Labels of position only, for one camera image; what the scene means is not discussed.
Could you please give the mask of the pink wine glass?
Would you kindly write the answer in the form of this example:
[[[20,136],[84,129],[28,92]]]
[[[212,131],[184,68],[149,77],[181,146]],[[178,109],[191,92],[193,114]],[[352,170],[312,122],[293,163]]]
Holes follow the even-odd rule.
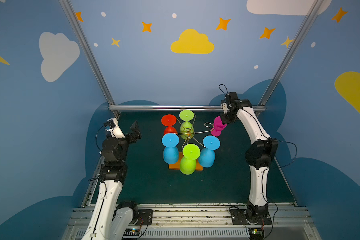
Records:
[[[227,124],[223,124],[222,119],[220,116],[216,117],[213,122],[213,129],[211,131],[211,134],[214,137],[219,137],[222,133],[222,131],[227,127]]]

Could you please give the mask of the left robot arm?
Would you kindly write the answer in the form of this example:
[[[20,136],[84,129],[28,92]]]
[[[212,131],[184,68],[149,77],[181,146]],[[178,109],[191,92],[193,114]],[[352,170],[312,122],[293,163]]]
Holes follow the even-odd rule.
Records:
[[[107,137],[102,143],[104,163],[97,179],[100,181],[98,199],[83,240],[121,240],[127,227],[138,218],[134,202],[117,205],[126,180],[126,163],[129,146],[141,139],[138,122],[134,122],[128,134],[123,134],[116,118],[104,123]]]

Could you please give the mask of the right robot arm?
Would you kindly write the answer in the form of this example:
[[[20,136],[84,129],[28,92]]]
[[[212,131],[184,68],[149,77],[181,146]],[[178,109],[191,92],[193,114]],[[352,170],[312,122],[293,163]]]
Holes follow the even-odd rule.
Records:
[[[251,225],[266,223],[270,217],[267,198],[268,172],[279,142],[271,138],[262,127],[249,100],[240,100],[237,93],[230,92],[225,94],[221,107],[222,123],[227,125],[239,120],[245,127],[252,144],[245,153],[245,160],[251,173],[246,221]]]

